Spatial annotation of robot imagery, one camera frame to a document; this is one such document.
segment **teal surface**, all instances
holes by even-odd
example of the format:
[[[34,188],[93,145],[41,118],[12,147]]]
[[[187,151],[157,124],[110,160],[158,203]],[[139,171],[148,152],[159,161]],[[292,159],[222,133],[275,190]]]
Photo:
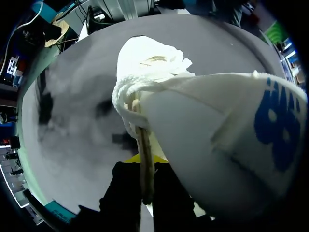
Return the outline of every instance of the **teal surface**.
[[[48,209],[49,212],[54,214],[57,218],[59,218],[61,221],[65,222],[66,224],[69,224],[71,219],[76,217],[74,213],[67,210],[66,208],[64,208],[63,206],[61,206],[55,201],[52,201],[49,204],[47,204],[45,208]]]

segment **black cable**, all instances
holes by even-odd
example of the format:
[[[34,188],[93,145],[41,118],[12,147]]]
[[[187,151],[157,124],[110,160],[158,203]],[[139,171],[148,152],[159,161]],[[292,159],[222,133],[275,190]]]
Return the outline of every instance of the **black cable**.
[[[76,16],[79,18],[79,20],[81,21],[82,25],[84,24],[82,19],[78,16],[77,12],[75,11]]]
[[[63,19],[65,16],[67,16],[72,10],[76,9],[76,5],[73,6],[71,9],[69,9],[64,15],[62,15],[60,18],[56,19],[56,22]]]
[[[83,5],[81,3],[81,1],[77,0],[76,2],[78,2],[78,6],[82,8],[82,10],[84,11],[84,13],[87,15],[88,13],[86,12],[86,10],[83,8]]]

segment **gray surface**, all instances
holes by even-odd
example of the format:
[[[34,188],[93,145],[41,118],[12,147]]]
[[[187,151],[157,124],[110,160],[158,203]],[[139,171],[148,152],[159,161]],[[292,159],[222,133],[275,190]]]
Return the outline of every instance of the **gray surface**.
[[[116,83],[118,54],[125,42],[132,36],[146,35],[163,44],[182,50],[184,57],[192,60],[190,72],[196,75],[245,72],[264,72],[267,68],[276,69],[272,62],[269,47],[249,33],[231,27],[243,35],[248,42],[266,57],[262,59],[252,53],[251,47],[202,17],[194,15],[156,15],[122,22],[95,32],[62,53],[49,66],[49,73],[61,75],[63,81],[75,78],[75,74],[105,78],[105,85],[97,87],[105,99],[110,99]],[[117,161],[125,160],[131,154],[115,146],[111,141],[113,133],[124,129],[120,117],[113,111],[98,126],[104,126],[106,146],[100,154],[88,157],[47,157],[38,148],[38,113],[35,88],[30,88],[23,101],[23,133],[28,155],[29,168],[45,195],[47,201],[55,199],[73,212],[78,205],[98,209],[98,200],[104,195],[112,178],[112,168]],[[142,230],[152,231],[152,218],[144,212]]]

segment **blue logo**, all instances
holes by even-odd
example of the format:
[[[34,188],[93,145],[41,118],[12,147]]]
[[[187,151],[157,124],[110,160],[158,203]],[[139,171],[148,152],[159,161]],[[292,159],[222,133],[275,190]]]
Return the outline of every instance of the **blue logo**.
[[[294,153],[300,136],[300,123],[295,117],[300,112],[299,101],[291,92],[282,87],[279,96],[278,83],[274,82],[273,90],[265,90],[261,104],[255,113],[254,129],[257,139],[272,143],[272,157],[277,170],[284,172],[293,162]]]

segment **yellow object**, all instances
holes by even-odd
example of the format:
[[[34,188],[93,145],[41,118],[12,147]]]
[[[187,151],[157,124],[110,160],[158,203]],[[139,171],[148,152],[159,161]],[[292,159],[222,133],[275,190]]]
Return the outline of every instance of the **yellow object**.
[[[168,161],[166,161],[165,159],[162,159],[159,156],[154,155],[154,163],[168,163]],[[140,154],[136,154],[135,156],[133,156],[132,158],[128,159],[127,161],[125,161],[124,163],[140,163]]]

